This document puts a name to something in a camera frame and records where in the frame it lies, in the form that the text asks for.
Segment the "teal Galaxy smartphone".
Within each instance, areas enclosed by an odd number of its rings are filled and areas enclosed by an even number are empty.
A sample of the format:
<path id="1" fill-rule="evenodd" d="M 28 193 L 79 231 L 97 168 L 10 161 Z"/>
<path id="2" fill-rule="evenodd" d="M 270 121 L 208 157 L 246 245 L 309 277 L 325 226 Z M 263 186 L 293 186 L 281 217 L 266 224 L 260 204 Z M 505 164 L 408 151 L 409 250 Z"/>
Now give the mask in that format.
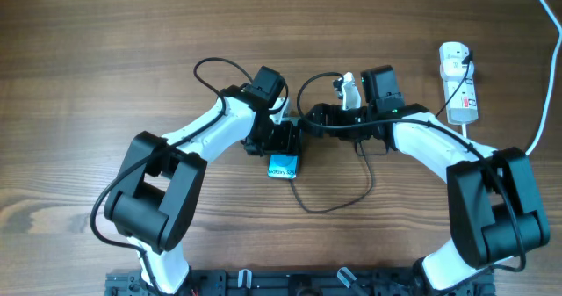
<path id="1" fill-rule="evenodd" d="M 268 176 L 294 179 L 297 176 L 299 157 L 297 155 L 271 155 Z"/>

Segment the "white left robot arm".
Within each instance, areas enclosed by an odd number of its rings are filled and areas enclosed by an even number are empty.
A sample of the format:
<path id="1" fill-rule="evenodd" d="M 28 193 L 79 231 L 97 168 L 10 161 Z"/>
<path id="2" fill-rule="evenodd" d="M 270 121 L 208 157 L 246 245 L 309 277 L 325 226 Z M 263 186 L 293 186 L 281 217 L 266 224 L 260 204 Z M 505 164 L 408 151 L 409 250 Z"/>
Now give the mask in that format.
<path id="1" fill-rule="evenodd" d="M 137 251 L 148 292 L 174 295 L 187 286 L 190 265 L 181 241 L 208 163 L 236 142 L 248 155 L 290 152 L 291 136 L 281 122 L 289 102 L 280 95 L 287 91 L 277 71 L 261 67 L 248 83 L 218 91 L 214 107 L 188 126 L 134 137 L 96 206 L 127 238 L 123 247 Z"/>

